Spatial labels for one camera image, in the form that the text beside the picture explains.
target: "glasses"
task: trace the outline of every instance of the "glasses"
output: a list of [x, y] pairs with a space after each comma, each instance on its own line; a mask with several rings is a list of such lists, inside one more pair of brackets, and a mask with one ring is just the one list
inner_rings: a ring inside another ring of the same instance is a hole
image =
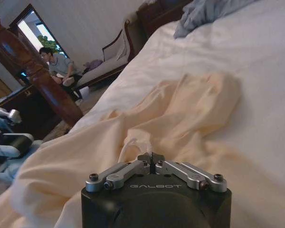
[[41, 58], [45, 58], [46, 56], [47, 56], [46, 53], [41, 54]]

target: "person's hand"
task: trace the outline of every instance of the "person's hand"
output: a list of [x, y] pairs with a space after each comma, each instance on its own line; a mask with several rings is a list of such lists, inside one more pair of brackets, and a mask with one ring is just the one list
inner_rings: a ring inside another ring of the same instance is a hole
[[59, 77], [52, 76], [52, 79], [54, 79], [54, 81], [55, 81], [57, 84], [61, 84], [61, 83], [62, 83], [62, 80], [61, 80], [61, 78], [59, 78]]

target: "doorway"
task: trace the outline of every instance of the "doorway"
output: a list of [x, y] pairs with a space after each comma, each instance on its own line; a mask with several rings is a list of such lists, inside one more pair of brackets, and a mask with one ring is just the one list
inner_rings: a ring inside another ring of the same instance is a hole
[[9, 27], [11, 31], [21, 30], [21, 33], [29, 40], [30, 46], [35, 49], [35, 52], [38, 52], [41, 47], [49, 47], [54, 53], [61, 53], [68, 57], [31, 4], [19, 14]]

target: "chair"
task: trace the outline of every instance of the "chair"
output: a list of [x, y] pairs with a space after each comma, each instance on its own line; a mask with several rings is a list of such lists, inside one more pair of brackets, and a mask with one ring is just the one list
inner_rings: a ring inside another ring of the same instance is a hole
[[83, 75], [73, 88], [76, 93], [85, 86], [91, 86], [108, 77], [118, 76], [142, 49], [146, 42], [146, 35], [137, 18], [133, 16], [132, 19], [128, 17], [124, 20], [118, 36], [102, 48], [104, 62]]

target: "man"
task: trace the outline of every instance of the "man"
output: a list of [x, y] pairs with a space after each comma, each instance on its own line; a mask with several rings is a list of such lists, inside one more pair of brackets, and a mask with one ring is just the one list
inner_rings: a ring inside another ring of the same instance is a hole
[[[60, 84], [74, 101], [81, 99], [81, 94], [79, 93], [79, 97], [77, 97], [72, 90], [72, 87], [82, 77], [81, 72], [75, 66], [74, 62], [62, 54], [53, 54], [52, 49], [48, 47], [40, 48], [39, 54], [44, 61], [49, 62], [49, 72], [54, 81]], [[63, 78], [57, 77], [57, 73], [63, 76]]]

